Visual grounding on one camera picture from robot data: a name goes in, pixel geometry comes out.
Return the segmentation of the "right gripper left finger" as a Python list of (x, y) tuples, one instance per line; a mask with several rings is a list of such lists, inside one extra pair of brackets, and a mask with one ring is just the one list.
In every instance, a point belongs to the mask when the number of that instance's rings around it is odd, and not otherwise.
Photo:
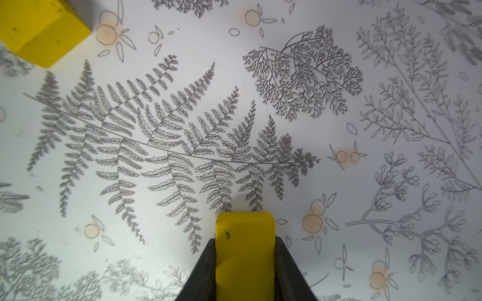
[(216, 268), (215, 239), (212, 238), (175, 301), (216, 301)]

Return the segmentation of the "floral table mat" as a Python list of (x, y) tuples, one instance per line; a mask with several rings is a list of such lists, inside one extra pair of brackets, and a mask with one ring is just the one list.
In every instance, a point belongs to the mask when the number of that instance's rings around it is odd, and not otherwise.
[(317, 300), (481, 299), (480, 1), (66, 1), (1, 41), (1, 299), (175, 300), (224, 212)]

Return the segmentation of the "yellow block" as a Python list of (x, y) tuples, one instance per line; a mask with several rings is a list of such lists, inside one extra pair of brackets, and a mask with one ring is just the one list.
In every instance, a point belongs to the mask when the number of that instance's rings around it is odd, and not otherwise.
[(16, 56), (43, 68), (90, 34), (66, 1), (1, 1), (1, 41)]
[(275, 242), (271, 213), (219, 214), (215, 233), (217, 300), (274, 300)]

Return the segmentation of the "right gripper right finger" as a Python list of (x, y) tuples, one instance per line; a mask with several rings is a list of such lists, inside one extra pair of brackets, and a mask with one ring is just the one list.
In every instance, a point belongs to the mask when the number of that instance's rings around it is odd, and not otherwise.
[(274, 265), (276, 301), (317, 301), (280, 237), (276, 237)]

